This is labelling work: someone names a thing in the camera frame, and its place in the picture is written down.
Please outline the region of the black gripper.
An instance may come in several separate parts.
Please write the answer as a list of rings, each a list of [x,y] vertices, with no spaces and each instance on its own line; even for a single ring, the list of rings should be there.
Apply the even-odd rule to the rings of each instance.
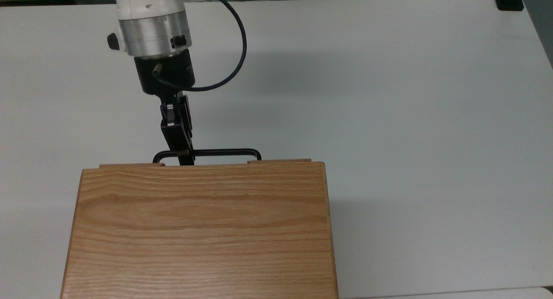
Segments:
[[[188,49],[168,57],[135,57],[138,78],[142,91],[148,95],[165,96],[177,93],[177,102],[162,104],[161,130],[168,149],[176,153],[180,165],[195,165],[192,145],[192,122],[188,96],[178,89],[162,84],[153,75],[154,68],[160,64],[161,78],[169,83],[192,87],[196,80]]]

